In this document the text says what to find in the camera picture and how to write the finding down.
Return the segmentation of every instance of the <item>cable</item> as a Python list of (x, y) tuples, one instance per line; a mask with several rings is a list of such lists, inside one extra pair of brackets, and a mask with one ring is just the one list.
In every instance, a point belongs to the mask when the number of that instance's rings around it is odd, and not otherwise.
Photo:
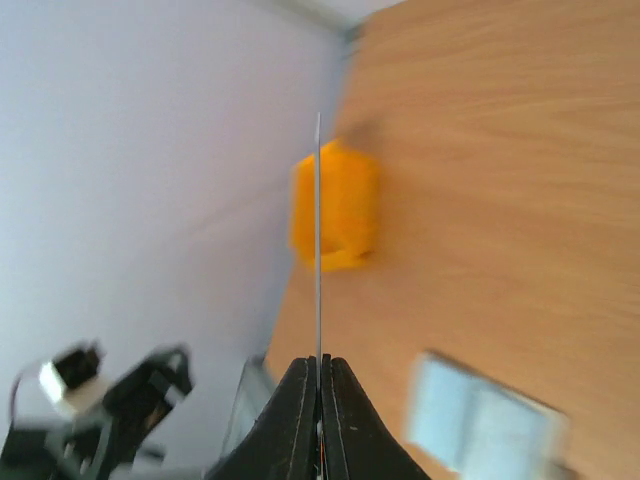
[(9, 422), (11, 422), (11, 424), (13, 424), (13, 421), (16, 419), (16, 404), (18, 401), (18, 390), (20, 389), (20, 384), (28, 376), (33, 375), (34, 373), (37, 375), (41, 366), (42, 361), (33, 362), (32, 364), (24, 367), (13, 380), (11, 393), (9, 394)]

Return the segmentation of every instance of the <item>wooden table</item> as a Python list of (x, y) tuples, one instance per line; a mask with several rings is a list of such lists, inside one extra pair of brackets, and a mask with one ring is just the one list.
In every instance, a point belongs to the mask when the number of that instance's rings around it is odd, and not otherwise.
[[(436, 349), (565, 412), (585, 478), (638, 478), (640, 3), (410, 0), (366, 26), (338, 125), (380, 159), (380, 238), (325, 277), (325, 351), (391, 432)], [(296, 266), (276, 376), (313, 298)]]

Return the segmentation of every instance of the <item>thin metal rod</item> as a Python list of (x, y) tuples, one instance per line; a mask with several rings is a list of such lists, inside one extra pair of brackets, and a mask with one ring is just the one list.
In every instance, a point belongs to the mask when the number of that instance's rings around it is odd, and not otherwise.
[(321, 143), (320, 125), (322, 115), (318, 112), (316, 123), (316, 152), (315, 152), (315, 207), (316, 207), (316, 241), (315, 241), (315, 267), (316, 267), (316, 390), (320, 392), (320, 376), (322, 372), (322, 179), (321, 179)]
[[(321, 175), (321, 149), (320, 126), (322, 115), (318, 112), (316, 123), (316, 152), (315, 152), (315, 276), (316, 276), (316, 394), (318, 401), (321, 401), (322, 387), (322, 175)], [(324, 432), (322, 425), (322, 405), (320, 405), (320, 417), (318, 420), (318, 478), (324, 479)]]

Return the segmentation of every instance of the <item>wooden tabletop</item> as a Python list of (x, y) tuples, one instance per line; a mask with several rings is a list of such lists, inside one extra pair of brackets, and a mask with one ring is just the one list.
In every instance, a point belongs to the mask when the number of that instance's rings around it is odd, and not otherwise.
[[(566, 413), (584, 478), (638, 478), (639, 48), (627, 0), (410, 0), (366, 26), (338, 132), (380, 161), (380, 234), (325, 276), (324, 346), (401, 441), (435, 349)], [(298, 265), (276, 376), (314, 354), (313, 299)]]

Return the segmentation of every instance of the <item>orange object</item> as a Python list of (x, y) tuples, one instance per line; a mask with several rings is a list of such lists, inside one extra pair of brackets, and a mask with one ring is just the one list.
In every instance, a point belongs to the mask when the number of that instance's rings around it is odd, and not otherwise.
[[(363, 265), (373, 250), (378, 169), (375, 161), (337, 140), (322, 147), (322, 271)], [(315, 265), (315, 158), (295, 167), (291, 244), (307, 266)]]

